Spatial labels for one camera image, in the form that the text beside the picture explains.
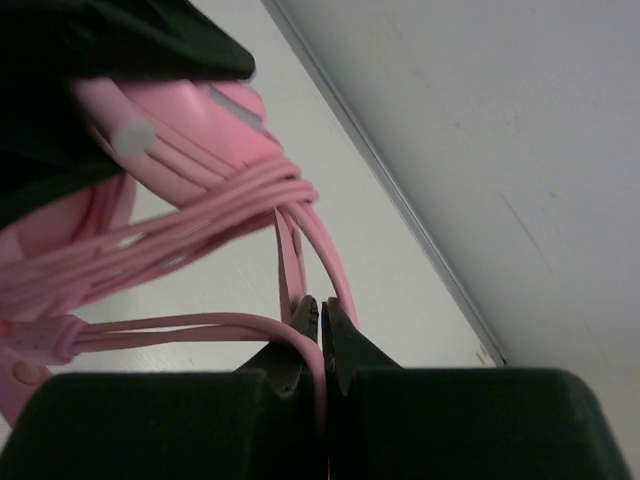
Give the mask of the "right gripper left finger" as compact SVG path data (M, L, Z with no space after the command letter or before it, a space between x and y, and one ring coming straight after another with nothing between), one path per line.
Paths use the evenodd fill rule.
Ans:
M269 343L231 373L75 373L28 402L12 479L316 479L312 377Z

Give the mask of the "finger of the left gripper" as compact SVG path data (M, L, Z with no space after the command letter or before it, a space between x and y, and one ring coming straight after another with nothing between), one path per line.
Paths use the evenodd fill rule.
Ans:
M254 71L253 55L188 1L2 2L2 226L122 172L86 130L72 81Z

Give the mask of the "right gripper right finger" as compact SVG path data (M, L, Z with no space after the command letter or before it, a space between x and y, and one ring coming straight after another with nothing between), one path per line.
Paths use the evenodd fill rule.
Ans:
M546 368L399 366L322 308L334 479L627 479L593 391Z

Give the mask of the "pink headphones with cable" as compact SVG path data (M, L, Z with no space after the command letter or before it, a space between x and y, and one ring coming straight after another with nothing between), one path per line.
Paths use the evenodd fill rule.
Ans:
M89 352L176 342L280 341L327 387L316 342L293 324L309 243L348 313L353 298L313 205L317 192L240 82L82 80L11 95L1 127L1 415L14 424L50 367ZM205 313L87 323L79 307L155 280L266 227L276 233L280 319Z

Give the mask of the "aluminium table frame rail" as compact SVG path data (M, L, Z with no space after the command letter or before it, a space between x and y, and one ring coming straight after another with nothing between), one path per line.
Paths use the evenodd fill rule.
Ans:
M370 138L366 128L351 109L346 97L341 93L331 75L317 57L311 43L304 37L302 30L282 2L265 1L263 5L305 67L307 73L311 76L324 100L340 121L351 142L363 156L403 217L440 280L446 286L449 295L455 301L476 336L479 337L481 345L488 349L491 360L499 367L506 366L507 360L496 341L495 335L483 318L481 310L477 307L472 296L466 291L465 286L439 249L437 242L432 238L424 222L420 219L403 189L394 178L393 173L388 168L386 159L379 153L376 143Z

